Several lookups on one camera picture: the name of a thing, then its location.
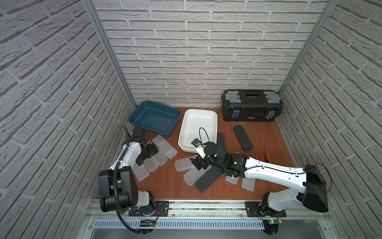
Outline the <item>smooth translucent pencil case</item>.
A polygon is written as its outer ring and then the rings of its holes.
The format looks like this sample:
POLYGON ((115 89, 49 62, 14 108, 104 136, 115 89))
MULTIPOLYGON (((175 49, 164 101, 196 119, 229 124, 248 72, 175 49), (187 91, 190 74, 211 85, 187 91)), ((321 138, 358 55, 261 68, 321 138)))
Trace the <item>smooth translucent pencil case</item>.
POLYGON ((192 168, 195 168, 194 164, 192 163, 192 159, 195 159, 197 155, 179 159, 175 161, 175 169, 177 172, 187 171, 192 168))

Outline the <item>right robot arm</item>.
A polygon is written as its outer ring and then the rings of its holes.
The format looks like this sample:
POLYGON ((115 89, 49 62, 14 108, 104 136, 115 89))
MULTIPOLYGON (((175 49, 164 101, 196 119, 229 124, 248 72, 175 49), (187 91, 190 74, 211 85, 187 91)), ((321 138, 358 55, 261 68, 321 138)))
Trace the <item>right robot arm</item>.
POLYGON ((264 215, 300 205, 315 212, 329 211, 327 183, 316 165, 293 168, 271 164, 243 154, 227 153, 214 142, 202 143, 197 138, 191 145, 198 153, 193 161, 197 169, 211 166, 232 178, 260 179, 286 187, 263 195, 259 206, 264 215))

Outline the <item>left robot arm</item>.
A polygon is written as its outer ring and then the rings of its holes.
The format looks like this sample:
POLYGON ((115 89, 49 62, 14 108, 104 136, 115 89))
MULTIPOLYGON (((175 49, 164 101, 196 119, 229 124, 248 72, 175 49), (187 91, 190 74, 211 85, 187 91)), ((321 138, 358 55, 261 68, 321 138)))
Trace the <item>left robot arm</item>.
POLYGON ((153 194, 138 190, 133 167, 155 155, 158 149, 148 143, 145 130, 134 129, 131 135, 125 126, 124 131, 126 139, 116 162, 98 174, 100 208, 103 212, 116 211, 121 215, 135 210, 151 216, 157 211, 153 194))

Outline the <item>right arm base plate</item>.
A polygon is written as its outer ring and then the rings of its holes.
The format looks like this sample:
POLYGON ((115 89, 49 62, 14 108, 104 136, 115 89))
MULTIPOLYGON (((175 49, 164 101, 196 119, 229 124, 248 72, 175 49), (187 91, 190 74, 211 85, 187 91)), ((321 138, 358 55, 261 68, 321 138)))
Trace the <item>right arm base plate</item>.
POLYGON ((280 217, 284 218, 286 217, 285 210, 282 211, 275 211, 271 209, 268 206, 262 206, 262 203, 260 201, 246 201, 244 202, 245 209, 247 213, 247 217, 280 217))

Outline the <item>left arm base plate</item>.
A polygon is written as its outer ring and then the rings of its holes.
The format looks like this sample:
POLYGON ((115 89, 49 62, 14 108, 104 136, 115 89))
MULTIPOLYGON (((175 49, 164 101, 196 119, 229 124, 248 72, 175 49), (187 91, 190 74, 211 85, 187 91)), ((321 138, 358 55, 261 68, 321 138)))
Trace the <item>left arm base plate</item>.
POLYGON ((154 204, 140 207, 138 210, 130 210, 129 217, 167 217, 169 211, 169 201, 155 200, 154 204))

